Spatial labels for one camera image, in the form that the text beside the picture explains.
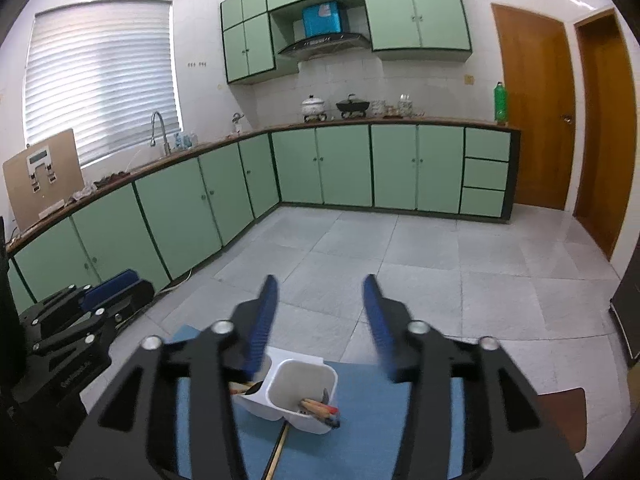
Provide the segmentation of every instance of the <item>countertop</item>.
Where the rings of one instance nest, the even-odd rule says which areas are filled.
[[[57,210],[51,215],[39,221],[37,224],[34,224],[22,235],[18,238],[14,238],[10,243],[7,244],[6,250],[10,256],[17,253],[22,247],[31,242],[34,238],[37,238],[44,231],[54,226],[58,222],[72,215],[79,209],[89,205],[91,202],[98,200],[100,197],[109,194],[116,189],[119,189],[131,182],[135,182],[136,180],[147,176],[148,174],[155,173],[156,171],[163,170],[164,168],[168,168],[178,162],[182,162],[184,160],[188,160],[190,158],[202,155],[203,153],[210,152],[211,150],[215,150],[216,148],[221,148],[222,146],[226,146],[228,144],[233,144],[234,142],[238,142],[244,139],[250,139],[251,137],[255,137],[264,133],[269,132],[281,132],[285,130],[298,130],[300,128],[320,128],[326,126],[345,126],[347,124],[437,124],[441,126],[469,126],[469,127],[479,127],[479,128],[490,128],[493,130],[501,130],[504,132],[517,132],[516,128],[511,128],[509,126],[498,125],[497,123],[490,121],[473,121],[473,120],[464,120],[464,119],[453,119],[453,118],[443,118],[443,117],[415,117],[415,118],[358,118],[358,119],[346,119],[346,120],[334,120],[334,121],[313,121],[308,123],[292,123],[292,124],[277,124],[275,126],[270,126],[269,128],[264,128],[262,130],[256,130],[254,132],[248,132],[242,135],[231,135],[227,136],[224,139],[218,140],[217,142],[201,142],[195,148],[190,148],[188,150],[182,150],[181,152],[175,153],[173,155],[164,156],[156,160],[155,162],[146,164],[140,168],[132,170],[127,176],[117,180],[116,182],[112,182],[107,184],[106,186],[101,187],[91,195],[81,198],[77,202],[70,203],[64,206],[62,209]]]

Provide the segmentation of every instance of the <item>silver bolt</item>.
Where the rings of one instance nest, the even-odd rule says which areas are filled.
[[[489,351],[497,350],[498,348],[500,348],[500,342],[495,337],[491,336],[481,337],[480,341],[478,341],[478,344],[484,350]]]
[[[145,350],[158,350],[162,346],[162,339],[157,335],[150,335],[142,340],[142,348]]]
[[[431,330],[431,327],[428,324],[420,320],[414,320],[410,322],[406,326],[406,328],[409,332],[416,335],[426,334],[429,330]]]
[[[211,329],[213,330],[213,332],[215,332],[216,334],[220,334],[220,335],[224,335],[224,334],[228,334],[230,332],[233,332],[234,329],[234,324],[231,323],[229,320],[227,319],[223,319],[220,321],[215,322],[212,326]]]

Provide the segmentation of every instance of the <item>small faucet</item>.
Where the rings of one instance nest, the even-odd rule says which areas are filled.
[[[158,110],[151,116],[151,146],[156,145],[156,115],[160,117],[160,127],[162,128],[162,138],[164,139],[164,156],[169,156],[171,155],[171,147],[169,147],[169,142],[166,140],[166,130],[164,129],[162,114]]]

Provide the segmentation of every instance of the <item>window blind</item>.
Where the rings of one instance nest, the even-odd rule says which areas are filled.
[[[180,128],[171,4],[114,0],[36,16],[24,80],[26,142],[73,128],[80,165]]]

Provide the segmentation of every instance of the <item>black range hood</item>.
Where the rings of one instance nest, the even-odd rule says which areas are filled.
[[[328,32],[286,46],[278,54],[306,61],[314,57],[335,54],[348,48],[371,49],[371,42],[358,32]]]

